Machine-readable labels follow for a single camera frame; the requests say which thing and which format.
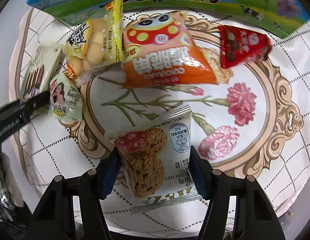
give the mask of pink carnation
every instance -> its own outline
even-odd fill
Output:
[[[236,83],[228,88],[227,101],[229,104],[228,113],[235,116],[235,124],[238,126],[248,125],[254,120],[255,101],[257,96],[251,93],[245,83]]]
[[[199,153],[210,160],[224,157],[234,149],[238,138],[239,134],[235,127],[220,126],[202,141]]]

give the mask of panda cartoon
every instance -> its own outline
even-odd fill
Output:
[[[164,13],[144,19],[127,30],[130,42],[139,45],[162,45],[178,36],[182,24],[174,18],[175,14]]]

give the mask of green grass print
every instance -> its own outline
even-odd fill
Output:
[[[239,17],[241,19],[247,20],[248,22],[251,22],[253,24],[259,25],[262,28],[265,28],[269,30],[270,32],[274,33],[275,35],[285,38],[287,37],[288,33],[292,33],[297,28],[303,25],[305,21],[302,19],[294,18],[294,19],[287,19],[284,16],[279,16],[276,14],[277,7],[276,2],[274,0],[268,1],[269,4],[271,4],[272,10],[265,10],[263,9],[261,11],[261,7],[264,8],[265,0],[258,0],[259,3],[262,3],[262,5],[258,5],[258,2],[255,2],[254,4],[258,7],[250,5],[249,1],[246,2],[249,7],[254,10],[261,12],[264,15],[264,18],[261,21],[258,21],[256,18],[253,18],[251,16],[245,16],[242,7],[239,6],[239,4],[231,3],[231,2],[219,2],[217,4],[211,4],[207,2],[201,2],[201,1],[186,1],[186,0],[162,0],[161,3],[154,3],[152,1],[142,1],[142,2],[134,2],[134,3],[126,3],[124,4],[124,10],[131,10],[131,9],[137,9],[137,8],[143,8],[143,7],[169,7],[169,6],[177,6],[177,7],[188,7],[188,8],[197,8],[197,9],[204,9],[204,10],[211,10],[211,11],[219,11],[223,12],[225,14],[230,14],[236,17]],[[279,24],[282,29],[276,29],[273,27],[274,22]]]
[[[49,13],[61,20],[65,20],[65,17],[72,13],[83,11],[89,7],[97,4],[102,4],[108,0],[71,0],[58,5],[54,5],[50,8],[44,9],[46,13]],[[204,10],[218,11],[225,14],[230,14],[248,22],[259,25],[275,35],[285,38],[287,33],[292,33],[299,28],[305,21],[300,17],[294,19],[287,19],[284,16],[276,14],[278,9],[276,0],[229,0],[233,2],[219,2],[217,4],[211,4],[202,1],[190,1],[190,0],[162,0],[160,3],[155,3],[150,0],[141,2],[127,2],[124,4],[125,10],[140,9],[145,7],[191,7]],[[250,7],[252,10],[260,12],[264,15],[264,18],[259,22],[256,18],[251,16],[245,16],[242,8],[239,4]],[[279,24],[282,29],[276,29],[273,27],[274,22]]]

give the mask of purple flower print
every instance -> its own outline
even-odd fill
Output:
[[[277,14],[285,16],[286,18],[294,18],[298,16],[302,12],[302,9],[295,3],[296,0],[279,0],[277,2],[279,8]]]

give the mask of chocolate ball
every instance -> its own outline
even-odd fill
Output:
[[[228,33],[227,38],[228,38],[230,41],[234,41],[234,40],[235,40],[235,35],[234,35],[234,33]]]
[[[229,61],[229,62],[232,62],[235,60],[235,54],[232,52],[232,51],[229,51],[227,54],[226,54],[226,59]]]
[[[238,49],[238,41],[230,41],[231,50],[237,50]]]

